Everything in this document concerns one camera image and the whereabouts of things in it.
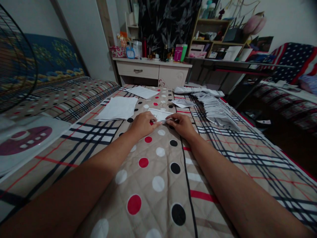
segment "forearm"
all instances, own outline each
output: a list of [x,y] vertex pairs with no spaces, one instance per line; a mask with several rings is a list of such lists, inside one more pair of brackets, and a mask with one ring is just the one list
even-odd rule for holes
[[0,228],[0,234],[69,237],[102,195],[138,138],[124,133]]
[[312,233],[249,176],[202,137],[192,152],[241,237],[310,237]]

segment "pillow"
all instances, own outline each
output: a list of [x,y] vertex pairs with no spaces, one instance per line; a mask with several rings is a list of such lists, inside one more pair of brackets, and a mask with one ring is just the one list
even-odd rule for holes
[[302,75],[300,78],[300,88],[317,95],[317,76]]

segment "bedsheet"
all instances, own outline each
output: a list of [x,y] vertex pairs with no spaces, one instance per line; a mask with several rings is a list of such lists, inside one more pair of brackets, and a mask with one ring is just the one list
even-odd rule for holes
[[43,115],[74,123],[119,87],[116,82],[78,77],[35,90],[2,115],[14,121]]
[[[135,97],[126,91],[131,87],[135,86],[124,85],[111,97]],[[303,224],[317,231],[317,183],[232,107],[228,106],[242,130],[240,133],[222,130],[210,123],[204,116],[203,105],[190,95],[175,95],[162,87],[147,88],[158,90],[159,95],[148,100],[138,98],[132,118],[95,121],[94,117],[110,101],[108,98],[1,183],[2,222],[116,140],[139,113],[152,107],[188,115],[204,139]],[[196,106],[181,109],[170,102],[183,98]],[[132,148],[77,231],[79,237],[102,234],[109,237],[237,236],[188,143],[167,124]]]
[[302,130],[317,137],[317,104],[266,84],[259,84],[253,95]]

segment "pink basket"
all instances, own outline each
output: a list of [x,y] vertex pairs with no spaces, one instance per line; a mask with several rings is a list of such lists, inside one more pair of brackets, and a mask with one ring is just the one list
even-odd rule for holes
[[124,58],[125,57],[125,48],[119,46],[110,47],[112,57]]

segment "curtain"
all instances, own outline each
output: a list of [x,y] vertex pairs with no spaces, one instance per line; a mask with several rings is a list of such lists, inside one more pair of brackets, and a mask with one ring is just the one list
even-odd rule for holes
[[165,45],[188,44],[201,0],[139,0],[139,37],[161,54]]

